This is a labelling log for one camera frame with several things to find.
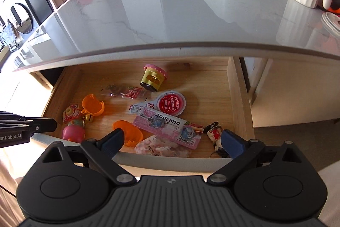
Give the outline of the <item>white plastic lid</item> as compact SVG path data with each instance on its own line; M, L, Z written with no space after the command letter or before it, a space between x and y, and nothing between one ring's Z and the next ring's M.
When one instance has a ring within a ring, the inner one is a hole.
M322 23L324 27L336 38L340 37L340 18L331 12L322 14Z

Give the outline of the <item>small figure keychain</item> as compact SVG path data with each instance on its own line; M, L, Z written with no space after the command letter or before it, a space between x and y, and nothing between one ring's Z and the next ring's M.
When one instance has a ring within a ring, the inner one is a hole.
M213 122L210 125L206 126L203 130L203 133L206 134L209 139L213 143L214 151L221 157L221 158L229 158L230 155L225 151L221 144L221 135L223 129L219 125L219 122Z

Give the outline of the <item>yellow pink toy cup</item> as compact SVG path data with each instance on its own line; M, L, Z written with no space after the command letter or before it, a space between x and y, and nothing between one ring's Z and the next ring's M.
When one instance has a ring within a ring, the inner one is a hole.
M141 87L158 92L161 84L167 79L167 72L154 64L146 64L143 69L145 72L140 81Z

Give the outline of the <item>washing machine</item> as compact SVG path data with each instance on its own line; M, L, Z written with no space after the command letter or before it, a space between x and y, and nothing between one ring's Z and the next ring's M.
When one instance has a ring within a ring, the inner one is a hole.
M30 37L41 36L37 17L28 0L3 0L1 2L1 40L6 44L25 43Z

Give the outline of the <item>orange pumpkin half shell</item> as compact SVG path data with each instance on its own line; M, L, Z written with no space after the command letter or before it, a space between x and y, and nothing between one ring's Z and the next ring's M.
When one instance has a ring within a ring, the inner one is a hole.
M90 114L94 117L100 116L104 110L105 105L103 101L97 99L94 94L86 95L82 100L82 113Z

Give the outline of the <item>red white snack packet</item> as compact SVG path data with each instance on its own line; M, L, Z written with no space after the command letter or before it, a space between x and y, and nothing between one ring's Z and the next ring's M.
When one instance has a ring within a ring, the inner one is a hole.
M108 85L100 90L101 94L108 97L121 97L127 99L147 99L151 92L136 86L126 86L121 84Z

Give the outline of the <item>gold bell keychain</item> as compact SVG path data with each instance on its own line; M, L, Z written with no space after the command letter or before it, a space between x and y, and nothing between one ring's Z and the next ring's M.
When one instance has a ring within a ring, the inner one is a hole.
M82 126L83 126L83 128L85 128L86 125L87 125L88 123L92 123L93 121L94 121L93 115L87 113L87 114L86 114L85 116L83 116L83 118L82 118Z

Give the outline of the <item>wooden drawer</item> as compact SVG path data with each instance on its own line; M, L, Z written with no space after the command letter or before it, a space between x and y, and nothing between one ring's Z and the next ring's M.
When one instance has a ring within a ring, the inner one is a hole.
M66 67L44 116L55 131L35 134L49 145L79 145L124 131L114 161L140 170L213 172L228 160L214 154L229 129L253 139L251 109L237 57L123 60Z

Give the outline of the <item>pink Volcano packet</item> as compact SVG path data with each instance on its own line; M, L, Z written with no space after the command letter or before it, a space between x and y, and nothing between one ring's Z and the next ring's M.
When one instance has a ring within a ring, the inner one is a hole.
M203 127L151 108L142 108L133 125L193 150L198 147L203 132Z

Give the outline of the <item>orange pumpkin cookie cutter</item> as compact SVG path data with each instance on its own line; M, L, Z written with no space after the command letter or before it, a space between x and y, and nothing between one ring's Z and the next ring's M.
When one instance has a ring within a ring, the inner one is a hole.
M125 120L118 120L112 124L112 129L121 129L125 135L125 143L124 145L127 147L135 147L143 140L143 133L138 128L135 127L132 123Z

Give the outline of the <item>round red white package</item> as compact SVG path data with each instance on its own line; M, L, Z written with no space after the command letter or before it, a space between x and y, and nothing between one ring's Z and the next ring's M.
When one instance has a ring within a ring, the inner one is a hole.
M137 114L142 108L151 108L163 113L179 116L186 108L185 97L174 90L161 93L155 100L133 104L129 107L129 114Z

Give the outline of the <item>red yellow round charm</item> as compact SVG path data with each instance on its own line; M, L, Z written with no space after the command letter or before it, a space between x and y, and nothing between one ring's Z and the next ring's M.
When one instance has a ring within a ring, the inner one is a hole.
M82 109L78 104L71 104L62 114L63 123L69 123L72 120L77 120L82 116Z

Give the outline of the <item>pink teal egg toy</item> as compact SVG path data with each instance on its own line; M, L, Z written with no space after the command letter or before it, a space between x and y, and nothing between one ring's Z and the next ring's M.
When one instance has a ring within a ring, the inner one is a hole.
M72 120L63 129L62 139L81 143L85 138L85 128L81 119Z

